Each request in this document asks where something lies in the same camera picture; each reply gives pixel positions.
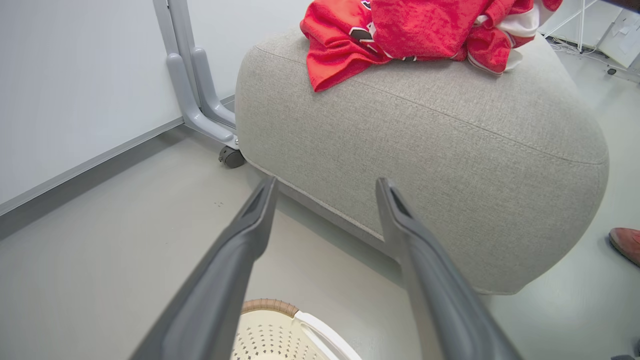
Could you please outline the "grey fabric sofa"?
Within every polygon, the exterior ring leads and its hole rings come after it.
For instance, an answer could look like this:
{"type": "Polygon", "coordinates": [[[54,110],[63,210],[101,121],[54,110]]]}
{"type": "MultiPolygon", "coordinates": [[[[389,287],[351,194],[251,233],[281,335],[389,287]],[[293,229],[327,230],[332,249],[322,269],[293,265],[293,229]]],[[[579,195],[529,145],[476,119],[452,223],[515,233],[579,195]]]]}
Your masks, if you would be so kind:
{"type": "Polygon", "coordinates": [[[238,71],[240,150],[283,191],[391,255],[375,182],[391,179],[473,288],[509,296],[560,262],[605,194],[610,153],[592,110],[537,34],[495,76],[467,62],[392,61],[325,91],[298,29],[238,71]]]}

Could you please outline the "long grey partition foot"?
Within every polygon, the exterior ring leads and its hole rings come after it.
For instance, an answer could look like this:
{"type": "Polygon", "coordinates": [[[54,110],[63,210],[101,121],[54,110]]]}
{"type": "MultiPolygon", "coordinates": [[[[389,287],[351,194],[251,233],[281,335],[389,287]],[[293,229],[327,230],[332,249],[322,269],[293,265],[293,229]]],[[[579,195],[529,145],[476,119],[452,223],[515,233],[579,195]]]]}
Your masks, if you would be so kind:
{"type": "Polygon", "coordinates": [[[166,64],[185,125],[221,142],[224,146],[238,150],[237,136],[218,121],[206,117],[199,109],[181,55],[170,53],[167,55],[166,64]]]}

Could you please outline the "white tripod stand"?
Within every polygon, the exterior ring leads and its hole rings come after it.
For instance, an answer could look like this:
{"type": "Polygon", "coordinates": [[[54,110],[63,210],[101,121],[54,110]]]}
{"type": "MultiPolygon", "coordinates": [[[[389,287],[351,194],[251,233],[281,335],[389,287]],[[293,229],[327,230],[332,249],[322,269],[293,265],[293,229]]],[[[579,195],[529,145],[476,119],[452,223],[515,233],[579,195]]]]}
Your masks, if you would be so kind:
{"type": "Polygon", "coordinates": [[[563,0],[562,5],[539,30],[543,38],[564,52],[582,55],[597,44],[585,42],[588,10],[600,0],[563,0]]]}

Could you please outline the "short grey partition foot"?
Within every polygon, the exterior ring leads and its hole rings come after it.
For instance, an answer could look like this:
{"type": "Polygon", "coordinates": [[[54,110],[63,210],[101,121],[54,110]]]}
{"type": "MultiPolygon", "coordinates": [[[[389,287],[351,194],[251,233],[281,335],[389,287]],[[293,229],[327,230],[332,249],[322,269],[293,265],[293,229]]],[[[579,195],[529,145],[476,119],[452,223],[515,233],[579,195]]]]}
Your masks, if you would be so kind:
{"type": "Polygon", "coordinates": [[[194,47],[190,51],[190,58],[203,114],[209,119],[236,129],[234,112],[224,107],[217,95],[206,51],[202,47],[194,47]]]}

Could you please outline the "red and white jersey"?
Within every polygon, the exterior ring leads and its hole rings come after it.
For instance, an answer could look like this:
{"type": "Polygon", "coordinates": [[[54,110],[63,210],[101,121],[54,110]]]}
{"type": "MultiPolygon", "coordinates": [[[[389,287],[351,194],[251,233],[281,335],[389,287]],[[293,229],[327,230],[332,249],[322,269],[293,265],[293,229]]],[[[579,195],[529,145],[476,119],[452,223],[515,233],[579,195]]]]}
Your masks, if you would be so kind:
{"type": "Polygon", "coordinates": [[[314,92],[393,60],[515,68],[563,0],[312,0],[300,29],[314,92]]]}

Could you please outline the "grey partition post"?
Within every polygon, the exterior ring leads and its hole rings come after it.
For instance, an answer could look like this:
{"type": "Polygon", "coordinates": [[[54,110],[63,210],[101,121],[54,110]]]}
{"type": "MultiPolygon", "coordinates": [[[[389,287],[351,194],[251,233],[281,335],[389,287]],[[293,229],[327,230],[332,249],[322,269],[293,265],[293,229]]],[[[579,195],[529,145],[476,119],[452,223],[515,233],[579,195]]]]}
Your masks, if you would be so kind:
{"type": "Polygon", "coordinates": [[[188,0],[167,0],[174,35],[180,54],[185,57],[195,47],[188,0]]]}
{"type": "Polygon", "coordinates": [[[151,0],[157,17],[158,26],[168,55],[179,54],[178,41],[170,13],[169,0],[151,0]]]}

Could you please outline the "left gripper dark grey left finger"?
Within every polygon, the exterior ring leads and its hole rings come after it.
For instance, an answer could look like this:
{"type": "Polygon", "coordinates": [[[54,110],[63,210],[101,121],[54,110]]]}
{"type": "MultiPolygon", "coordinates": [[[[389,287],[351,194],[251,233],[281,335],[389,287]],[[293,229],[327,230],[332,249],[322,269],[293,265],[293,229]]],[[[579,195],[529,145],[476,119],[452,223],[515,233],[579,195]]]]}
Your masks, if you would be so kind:
{"type": "Polygon", "coordinates": [[[268,246],[278,180],[258,184],[130,360],[231,360],[250,274],[268,246]]]}

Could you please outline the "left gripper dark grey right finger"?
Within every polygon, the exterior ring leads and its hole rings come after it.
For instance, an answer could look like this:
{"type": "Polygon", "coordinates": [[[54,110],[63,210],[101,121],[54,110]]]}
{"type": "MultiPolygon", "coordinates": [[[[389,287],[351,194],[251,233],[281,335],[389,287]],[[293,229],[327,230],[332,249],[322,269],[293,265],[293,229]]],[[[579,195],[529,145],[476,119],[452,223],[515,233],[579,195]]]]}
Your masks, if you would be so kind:
{"type": "Polygon", "coordinates": [[[384,243],[402,270],[419,337],[434,333],[444,360],[523,360],[398,187],[378,178],[375,199],[384,243]]]}

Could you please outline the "black caster wheel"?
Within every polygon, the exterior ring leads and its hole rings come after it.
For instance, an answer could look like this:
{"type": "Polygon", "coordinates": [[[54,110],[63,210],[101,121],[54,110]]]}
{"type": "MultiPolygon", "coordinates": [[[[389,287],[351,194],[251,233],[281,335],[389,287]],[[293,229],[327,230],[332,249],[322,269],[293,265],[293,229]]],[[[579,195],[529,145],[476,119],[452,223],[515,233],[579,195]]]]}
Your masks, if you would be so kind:
{"type": "Polygon", "coordinates": [[[234,149],[230,146],[224,146],[224,148],[220,150],[218,161],[229,169],[237,169],[238,167],[246,164],[246,159],[242,152],[239,149],[234,149]]]}

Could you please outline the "brown leather shoe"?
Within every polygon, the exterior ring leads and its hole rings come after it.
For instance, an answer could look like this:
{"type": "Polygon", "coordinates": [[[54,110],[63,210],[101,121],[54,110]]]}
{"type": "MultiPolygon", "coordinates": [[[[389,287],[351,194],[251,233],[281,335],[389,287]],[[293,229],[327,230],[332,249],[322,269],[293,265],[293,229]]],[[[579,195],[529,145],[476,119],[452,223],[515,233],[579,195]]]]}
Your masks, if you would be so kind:
{"type": "Polygon", "coordinates": [[[640,230],[616,227],[609,232],[609,242],[629,262],[640,268],[640,230]]]}

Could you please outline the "white perforated laundry basket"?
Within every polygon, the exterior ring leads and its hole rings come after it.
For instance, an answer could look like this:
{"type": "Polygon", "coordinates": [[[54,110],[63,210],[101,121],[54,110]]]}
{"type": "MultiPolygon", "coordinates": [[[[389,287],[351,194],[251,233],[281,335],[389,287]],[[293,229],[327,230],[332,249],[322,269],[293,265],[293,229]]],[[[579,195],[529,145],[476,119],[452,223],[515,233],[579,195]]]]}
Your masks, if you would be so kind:
{"type": "Polygon", "coordinates": [[[261,298],[242,305],[230,360],[362,360],[325,322],[293,304],[261,298]]]}

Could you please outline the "white board panel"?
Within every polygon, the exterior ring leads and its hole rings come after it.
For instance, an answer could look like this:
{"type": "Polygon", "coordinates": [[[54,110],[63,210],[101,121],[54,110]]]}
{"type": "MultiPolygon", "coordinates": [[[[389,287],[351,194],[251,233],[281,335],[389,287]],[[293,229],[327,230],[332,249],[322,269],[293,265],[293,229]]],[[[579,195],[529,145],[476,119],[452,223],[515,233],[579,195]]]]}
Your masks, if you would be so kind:
{"type": "Polygon", "coordinates": [[[624,68],[631,68],[640,57],[640,13],[621,10],[598,49],[624,68]]]}

